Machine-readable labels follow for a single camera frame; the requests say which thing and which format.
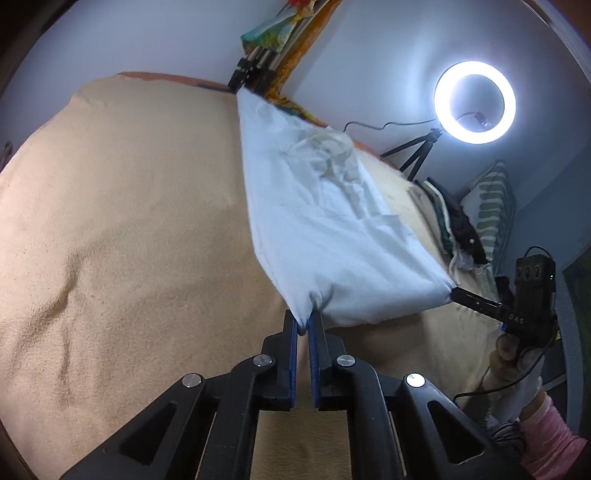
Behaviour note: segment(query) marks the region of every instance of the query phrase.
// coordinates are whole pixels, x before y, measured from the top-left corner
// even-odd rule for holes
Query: bed
[[[285,303],[252,250],[236,98],[202,86],[141,73],[91,82],[0,174],[0,419],[41,480],[184,374],[226,373],[282,328]],[[358,154],[447,268],[414,186]],[[378,371],[419,372],[453,395],[477,386],[497,327],[450,304],[335,333]],[[253,479],[350,478],[346,415],[313,410],[306,342],[296,408],[261,415]]]

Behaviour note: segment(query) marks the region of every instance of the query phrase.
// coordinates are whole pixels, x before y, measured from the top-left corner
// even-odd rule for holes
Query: black bag
[[[449,222],[452,227],[453,236],[456,238],[460,248],[469,254],[476,265],[485,265],[488,263],[480,238],[476,233],[476,229],[470,223],[468,216],[464,213],[462,205],[441,185],[439,185],[431,177],[427,179],[441,196],[447,207],[449,213]]]

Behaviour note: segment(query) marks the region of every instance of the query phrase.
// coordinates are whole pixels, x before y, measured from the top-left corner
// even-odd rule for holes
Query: white glove
[[[519,339],[504,333],[496,341],[496,350],[490,356],[490,368],[482,385],[486,390],[499,388],[521,377],[538,359],[541,349],[524,351],[516,360]],[[498,423],[515,421],[521,410],[529,405],[540,393],[542,379],[540,373],[544,365],[542,357],[527,377],[513,387],[489,394],[490,416]]]

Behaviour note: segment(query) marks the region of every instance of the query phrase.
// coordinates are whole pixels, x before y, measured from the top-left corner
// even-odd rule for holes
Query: white cloth
[[[256,257],[305,329],[378,323],[439,307],[455,286],[392,215],[351,139],[238,92]]]

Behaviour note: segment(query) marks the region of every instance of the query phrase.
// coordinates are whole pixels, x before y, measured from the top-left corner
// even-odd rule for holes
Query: striped pillow
[[[493,273],[499,275],[515,215],[515,198],[504,160],[497,161],[478,180],[461,205],[476,228]]]

